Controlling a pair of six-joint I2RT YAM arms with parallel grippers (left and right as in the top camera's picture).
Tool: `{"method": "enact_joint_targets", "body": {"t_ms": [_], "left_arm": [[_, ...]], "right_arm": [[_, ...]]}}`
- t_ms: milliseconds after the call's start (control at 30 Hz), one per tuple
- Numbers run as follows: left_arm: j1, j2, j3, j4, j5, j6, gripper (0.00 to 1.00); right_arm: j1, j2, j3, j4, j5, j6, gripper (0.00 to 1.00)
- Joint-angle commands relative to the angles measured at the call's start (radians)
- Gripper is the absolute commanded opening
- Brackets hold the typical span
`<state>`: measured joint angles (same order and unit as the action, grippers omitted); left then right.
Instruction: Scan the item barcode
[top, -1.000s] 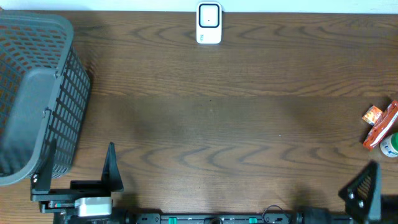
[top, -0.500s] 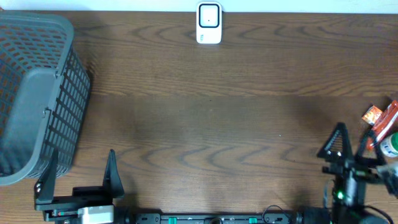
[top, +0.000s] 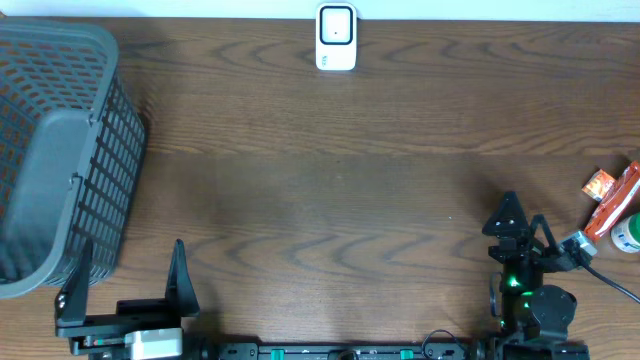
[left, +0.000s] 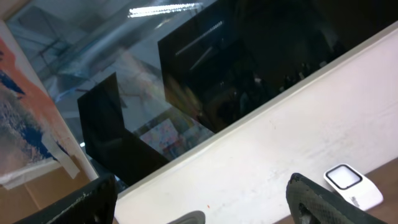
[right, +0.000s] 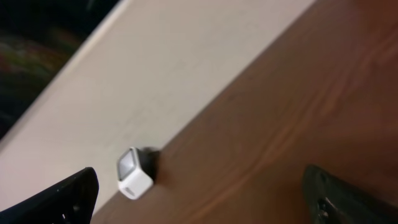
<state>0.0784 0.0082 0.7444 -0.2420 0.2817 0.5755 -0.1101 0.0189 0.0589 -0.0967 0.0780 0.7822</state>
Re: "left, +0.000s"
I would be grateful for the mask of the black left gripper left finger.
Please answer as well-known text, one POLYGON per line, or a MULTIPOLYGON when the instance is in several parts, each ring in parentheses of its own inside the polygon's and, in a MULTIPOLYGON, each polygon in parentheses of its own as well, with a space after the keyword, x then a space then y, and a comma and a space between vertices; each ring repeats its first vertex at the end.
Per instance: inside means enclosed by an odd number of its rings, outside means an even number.
POLYGON ((116 179, 106 174, 17 224, 112 224, 117 201, 116 179))

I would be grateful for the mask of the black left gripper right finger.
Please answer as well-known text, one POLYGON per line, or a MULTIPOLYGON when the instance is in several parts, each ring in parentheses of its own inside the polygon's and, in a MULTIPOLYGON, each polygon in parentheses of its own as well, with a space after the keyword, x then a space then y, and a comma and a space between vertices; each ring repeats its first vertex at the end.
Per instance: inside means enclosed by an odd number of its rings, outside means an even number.
POLYGON ((299 173, 291 175, 286 199, 295 223, 385 224, 299 173))

